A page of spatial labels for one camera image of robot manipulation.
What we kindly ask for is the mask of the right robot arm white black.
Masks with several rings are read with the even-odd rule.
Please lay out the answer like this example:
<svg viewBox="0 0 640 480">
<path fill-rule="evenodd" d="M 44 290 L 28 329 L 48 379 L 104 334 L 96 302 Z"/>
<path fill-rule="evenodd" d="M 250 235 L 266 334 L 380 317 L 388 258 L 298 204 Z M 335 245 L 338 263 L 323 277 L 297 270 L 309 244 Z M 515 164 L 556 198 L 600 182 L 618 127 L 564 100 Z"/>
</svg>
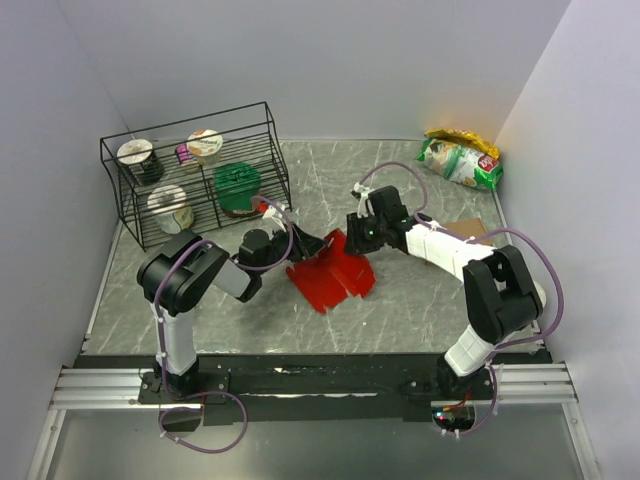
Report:
<svg viewBox="0 0 640 480">
<path fill-rule="evenodd" d="M 544 290 L 516 247 L 481 244 L 424 214 L 411 216 L 394 186 L 371 189 L 357 183 L 352 195 L 359 204 L 347 216 L 346 254 L 362 256 L 389 246 L 462 283 L 468 325 L 438 359 L 435 374 L 444 396 L 461 397 L 496 348 L 543 313 Z"/>
</svg>

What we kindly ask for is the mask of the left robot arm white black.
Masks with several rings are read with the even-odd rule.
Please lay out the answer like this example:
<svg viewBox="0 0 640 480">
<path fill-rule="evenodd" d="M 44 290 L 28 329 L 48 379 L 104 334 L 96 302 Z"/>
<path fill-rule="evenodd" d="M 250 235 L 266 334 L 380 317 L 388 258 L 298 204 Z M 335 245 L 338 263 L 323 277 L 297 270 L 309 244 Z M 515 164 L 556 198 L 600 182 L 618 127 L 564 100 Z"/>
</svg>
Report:
<svg viewBox="0 0 640 480">
<path fill-rule="evenodd" d="M 200 389 L 194 344 L 195 307 L 209 287 L 246 303 L 262 287 L 262 275 L 283 261 L 309 260 L 328 245 L 292 225 L 268 233 L 252 229 L 234 255 L 191 230 L 174 235 L 139 267 L 137 283 L 156 321 L 156 374 L 177 402 Z"/>
</svg>

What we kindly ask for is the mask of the red paper box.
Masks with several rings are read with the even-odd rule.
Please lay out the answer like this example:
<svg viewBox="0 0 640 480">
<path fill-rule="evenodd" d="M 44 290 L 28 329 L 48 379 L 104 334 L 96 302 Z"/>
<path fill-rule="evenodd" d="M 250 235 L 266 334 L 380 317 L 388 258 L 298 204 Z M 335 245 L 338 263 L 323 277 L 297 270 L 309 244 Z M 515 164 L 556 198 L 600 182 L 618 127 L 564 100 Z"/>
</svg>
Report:
<svg viewBox="0 0 640 480">
<path fill-rule="evenodd" d="M 335 229 L 324 237 L 328 245 L 313 258 L 286 268 L 289 280 L 311 307 L 326 314 L 348 297 L 366 297 L 376 283 L 364 256 L 347 255 L 346 234 Z"/>
</svg>

